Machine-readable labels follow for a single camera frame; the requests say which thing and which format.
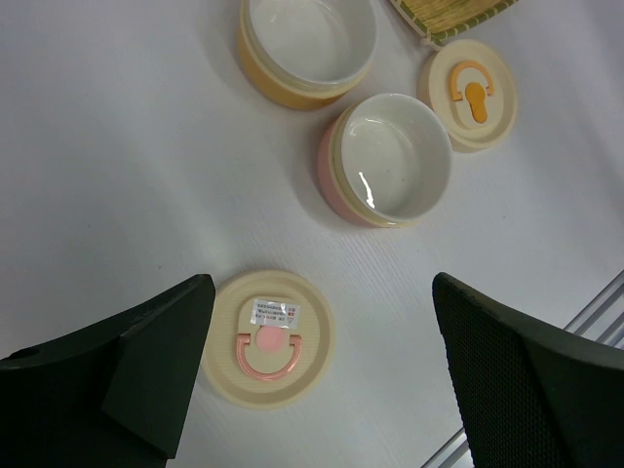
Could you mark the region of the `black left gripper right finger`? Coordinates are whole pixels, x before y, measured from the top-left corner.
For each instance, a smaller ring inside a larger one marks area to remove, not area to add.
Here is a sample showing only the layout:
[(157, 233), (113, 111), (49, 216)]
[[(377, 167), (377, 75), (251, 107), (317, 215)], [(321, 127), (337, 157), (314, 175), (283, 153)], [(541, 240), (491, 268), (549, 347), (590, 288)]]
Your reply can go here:
[(620, 467), (623, 352), (448, 273), (432, 295), (476, 467)]

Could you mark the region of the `cream lid with pink handle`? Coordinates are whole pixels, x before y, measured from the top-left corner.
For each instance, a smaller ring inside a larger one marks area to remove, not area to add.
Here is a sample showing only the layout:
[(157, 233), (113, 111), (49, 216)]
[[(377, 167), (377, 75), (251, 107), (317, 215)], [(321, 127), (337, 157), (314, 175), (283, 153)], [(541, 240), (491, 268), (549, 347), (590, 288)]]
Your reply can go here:
[(217, 289), (201, 369), (231, 403), (280, 409), (321, 380), (334, 342), (320, 290), (288, 271), (256, 270)]

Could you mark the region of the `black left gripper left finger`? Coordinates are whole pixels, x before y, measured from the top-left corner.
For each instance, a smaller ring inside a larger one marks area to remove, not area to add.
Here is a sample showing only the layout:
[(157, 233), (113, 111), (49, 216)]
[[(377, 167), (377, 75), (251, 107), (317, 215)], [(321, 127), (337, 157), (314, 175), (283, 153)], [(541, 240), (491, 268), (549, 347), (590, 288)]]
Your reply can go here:
[(175, 458), (214, 303), (198, 274), (2, 359), (2, 459)]

